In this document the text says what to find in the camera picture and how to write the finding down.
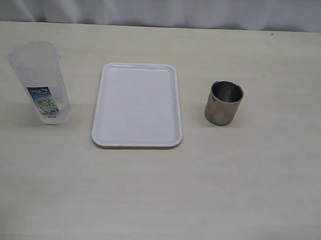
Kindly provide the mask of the stainless steel cup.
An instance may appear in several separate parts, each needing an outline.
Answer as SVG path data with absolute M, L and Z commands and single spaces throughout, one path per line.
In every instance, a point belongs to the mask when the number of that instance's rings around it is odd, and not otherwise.
M 240 102 L 244 97 L 240 85 L 229 80 L 219 80 L 212 84 L 204 115 L 214 125 L 226 126 L 232 122 Z

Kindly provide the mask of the clear plastic pitcher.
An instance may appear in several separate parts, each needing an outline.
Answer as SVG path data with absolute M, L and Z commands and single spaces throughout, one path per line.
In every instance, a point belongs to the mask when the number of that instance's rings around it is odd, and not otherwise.
M 70 103 L 55 46 L 48 41 L 21 43 L 9 53 L 8 61 L 39 119 L 48 125 L 64 122 Z

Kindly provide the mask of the white rectangular plastic tray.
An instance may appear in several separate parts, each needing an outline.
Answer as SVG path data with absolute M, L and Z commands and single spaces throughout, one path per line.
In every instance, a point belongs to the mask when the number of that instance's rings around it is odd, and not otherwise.
M 92 140 L 104 148 L 173 148 L 183 138 L 177 73 L 168 64 L 102 68 Z

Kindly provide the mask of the white backdrop curtain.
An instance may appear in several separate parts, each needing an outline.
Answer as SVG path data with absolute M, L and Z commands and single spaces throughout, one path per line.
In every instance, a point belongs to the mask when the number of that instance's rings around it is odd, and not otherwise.
M 321 0 L 0 0 L 0 20 L 321 33 Z

